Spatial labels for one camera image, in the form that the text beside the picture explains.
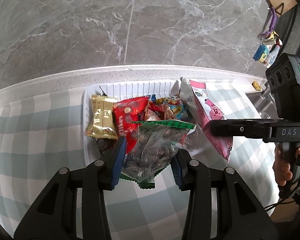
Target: stainless steel sink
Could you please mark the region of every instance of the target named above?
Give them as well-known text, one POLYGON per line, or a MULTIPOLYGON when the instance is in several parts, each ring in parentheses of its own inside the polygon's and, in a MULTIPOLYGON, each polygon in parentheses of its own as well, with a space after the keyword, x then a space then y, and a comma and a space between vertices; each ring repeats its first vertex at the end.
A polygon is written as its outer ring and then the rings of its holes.
POLYGON ((246 94, 262 119, 279 119, 274 99, 269 90, 246 94))

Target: purple handle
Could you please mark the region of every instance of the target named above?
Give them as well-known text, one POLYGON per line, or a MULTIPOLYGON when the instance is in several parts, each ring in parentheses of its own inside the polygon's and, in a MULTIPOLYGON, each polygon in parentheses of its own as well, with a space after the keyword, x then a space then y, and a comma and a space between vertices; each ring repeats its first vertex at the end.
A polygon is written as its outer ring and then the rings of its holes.
POLYGON ((270 12, 272 14, 272 19, 269 25, 269 30, 262 34, 262 36, 265 38, 274 30, 274 26, 277 22, 277 14, 275 13, 275 10, 272 6, 270 8, 270 12))

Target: metal screw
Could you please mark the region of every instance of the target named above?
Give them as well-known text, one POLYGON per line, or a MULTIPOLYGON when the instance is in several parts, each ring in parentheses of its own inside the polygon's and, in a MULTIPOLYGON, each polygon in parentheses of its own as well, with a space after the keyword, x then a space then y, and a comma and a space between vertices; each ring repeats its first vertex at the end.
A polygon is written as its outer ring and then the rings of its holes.
POLYGON ((96 160, 96 161, 94 162, 94 165, 96 165, 96 166, 102 166, 103 163, 104 163, 103 160, 96 160))
POLYGON ((191 160, 189 163, 190 163, 191 166, 198 166, 199 165, 199 162, 197 160, 191 160))
POLYGON ((227 167, 226 172, 229 173, 229 174, 234 174, 234 168, 227 167))
POLYGON ((59 173, 60 174, 66 174, 68 172, 68 169, 67 168, 61 168, 60 170, 59 170, 59 173))

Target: tile grout line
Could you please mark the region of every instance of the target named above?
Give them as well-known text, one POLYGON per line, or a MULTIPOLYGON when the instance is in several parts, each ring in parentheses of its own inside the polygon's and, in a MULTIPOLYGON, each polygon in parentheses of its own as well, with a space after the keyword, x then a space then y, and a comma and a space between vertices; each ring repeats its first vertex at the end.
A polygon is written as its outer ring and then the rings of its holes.
POLYGON ((128 40, 129 40, 130 26, 131 26, 132 14, 133 14, 133 8, 134 8, 134 2, 135 2, 135 1, 136 1, 136 0, 132 0, 132 7, 131 7, 131 13, 130 13, 130 20, 129 20, 129 25, 128 25, 127 38, 126 38, 126 49, 125 49, 125 52, 124 52, 124 61, 123 61, 124 64, 126 64, 127 48, 128 48, 128 40))

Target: yellow object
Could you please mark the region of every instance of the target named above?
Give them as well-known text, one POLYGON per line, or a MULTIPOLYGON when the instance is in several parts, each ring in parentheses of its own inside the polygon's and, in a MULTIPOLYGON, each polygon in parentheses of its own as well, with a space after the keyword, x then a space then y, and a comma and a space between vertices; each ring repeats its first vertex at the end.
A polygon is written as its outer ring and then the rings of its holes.
POLYGON ((257 91, 261 91, 261 89, 262 89, 261 86, 259 85, 259 83, 257 81, 253 81, 252 86, 257 91))
POLYGON ((99 95, 91 96, 93 111, 92 123, 87 127, 87 135, 95 138, 118 139, 113 118, 112 108, 118 100, 99 95))

